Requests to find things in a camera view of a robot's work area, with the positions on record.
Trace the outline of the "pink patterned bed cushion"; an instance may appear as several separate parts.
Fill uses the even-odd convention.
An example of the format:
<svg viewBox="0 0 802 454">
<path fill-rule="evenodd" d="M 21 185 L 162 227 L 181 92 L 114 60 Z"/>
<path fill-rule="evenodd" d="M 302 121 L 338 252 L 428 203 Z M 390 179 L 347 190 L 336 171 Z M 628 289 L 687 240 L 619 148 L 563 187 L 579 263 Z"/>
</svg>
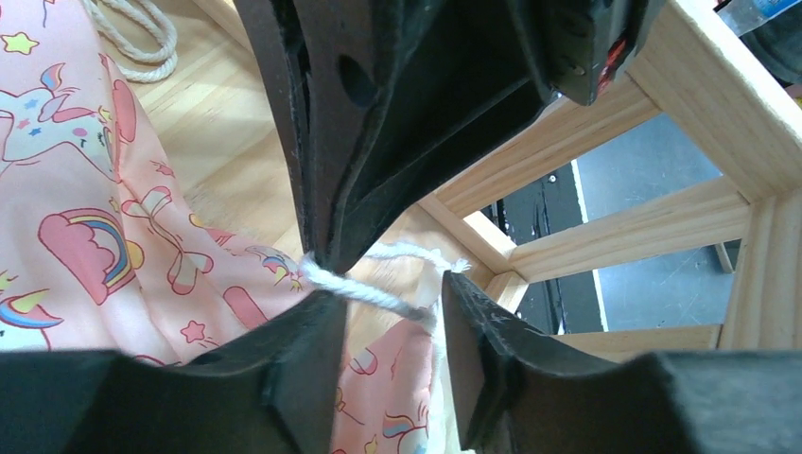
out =
<svg viewBox="0 0 802 454">
<path fill-rule="evenodd" d="M 1 5 L 1 357 L 183 366 L 316 292 L 318 274 L 191 211 L 79 1 Z M 342 351 L 326 453 L 456 453 L 441 327 Z"/>
</svg>

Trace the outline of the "wooden pet bed frame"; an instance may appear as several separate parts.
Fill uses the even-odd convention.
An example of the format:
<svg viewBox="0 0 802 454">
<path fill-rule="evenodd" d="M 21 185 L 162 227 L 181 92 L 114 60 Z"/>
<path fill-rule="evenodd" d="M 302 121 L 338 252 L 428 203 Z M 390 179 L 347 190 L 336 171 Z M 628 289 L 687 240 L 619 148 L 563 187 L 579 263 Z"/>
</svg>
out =
<svg viewBox="0 0 802 454">
<path fill-rule="evenodd" d="M 167 1 L 176 72 L 139 95 L 192 208 L 293 254 L 302 249 L 288 171 L 245 29 L 230 1 Z M 629 74 L 591 106 L 560 101 L 486 158 L 412 205 L 382 240 L 467 253 L 488 287 L 525 283 L 514 244 L 479 217 L 508 195 L 638 125 L 668 114 L 722 176 L 577 227 L 591 270 L 742 238 L 727 314 L 699 328 L 625 335 L 648 348 L 801 344 L 801 112 L 708 1 L 670 1 Z"/>
</svg>

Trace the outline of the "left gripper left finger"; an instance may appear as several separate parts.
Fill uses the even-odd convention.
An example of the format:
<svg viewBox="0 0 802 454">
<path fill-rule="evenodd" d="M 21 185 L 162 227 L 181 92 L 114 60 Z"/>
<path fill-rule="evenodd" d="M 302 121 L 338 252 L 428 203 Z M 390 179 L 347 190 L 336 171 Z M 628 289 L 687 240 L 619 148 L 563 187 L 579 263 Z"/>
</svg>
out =
<svg viewBox="0 0 802 454">
<path fill-rule="evenodd" d="M 5 453 L 326 453 L 347 305 L 327 291 L 183 366 L 1 357 Z"/>
</svg>

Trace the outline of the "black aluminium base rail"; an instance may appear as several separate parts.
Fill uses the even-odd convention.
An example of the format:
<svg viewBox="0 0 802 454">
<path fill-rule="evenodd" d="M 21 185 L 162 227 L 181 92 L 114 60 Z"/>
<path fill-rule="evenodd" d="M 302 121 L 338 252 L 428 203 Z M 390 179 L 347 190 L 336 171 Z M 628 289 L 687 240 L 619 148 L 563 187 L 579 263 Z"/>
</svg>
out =
<svg viewBox="0 0 802 454">
<path fill-rule="evenodd" d="M 546 334 L 607 328 L 598 274 L 586 264 L 577 227 L 586 222 L 575 166 L 564 165 L 503 199 L 514 270 L 528 288 L 514 314 Z"/>
</svg>

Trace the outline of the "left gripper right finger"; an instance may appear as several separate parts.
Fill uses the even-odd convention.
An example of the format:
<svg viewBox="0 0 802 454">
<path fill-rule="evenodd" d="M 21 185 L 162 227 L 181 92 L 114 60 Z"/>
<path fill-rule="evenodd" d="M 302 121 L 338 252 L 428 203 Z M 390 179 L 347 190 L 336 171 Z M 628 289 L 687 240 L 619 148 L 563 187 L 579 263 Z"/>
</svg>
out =
<svg viewBox="0 0 802 454">
<path fill-rule="evenodd" d="M 460 445 L 478 453 L 797 453 L 797 351 L 656 351 L 616 363 L 443 281 Z"/>
</svg>

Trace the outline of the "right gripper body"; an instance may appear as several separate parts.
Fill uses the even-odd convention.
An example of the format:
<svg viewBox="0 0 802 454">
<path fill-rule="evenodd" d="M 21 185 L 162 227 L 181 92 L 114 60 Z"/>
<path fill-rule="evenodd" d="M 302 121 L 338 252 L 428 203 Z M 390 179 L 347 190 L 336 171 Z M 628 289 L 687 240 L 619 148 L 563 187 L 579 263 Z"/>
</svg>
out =
<svg viewBox="0 0 802 454">
<path fill-rule="evenodd" d="M 537 82 L 589 106 L 644 47 L 663 1 L 508 1 Z"/>
</svg>

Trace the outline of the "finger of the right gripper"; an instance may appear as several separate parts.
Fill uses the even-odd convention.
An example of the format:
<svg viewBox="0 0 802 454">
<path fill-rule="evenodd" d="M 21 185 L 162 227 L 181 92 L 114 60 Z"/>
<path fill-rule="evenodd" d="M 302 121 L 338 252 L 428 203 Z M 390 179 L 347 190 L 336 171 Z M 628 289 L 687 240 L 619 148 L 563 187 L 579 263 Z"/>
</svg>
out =
<svg viewBox="0 0 802 454">
<path fill-rule="evenodd" d="M 287 161 L 304 250 L 342 270 L 345 157 L 335 59 L 342 1 L 238 1 Z"/>
<path fill-rule="evenodd" d="M 529 1 L 316 1 L 306 6 L 306 233 L 350 269 L 411 205 L 543 111 Z"/>
</svg>

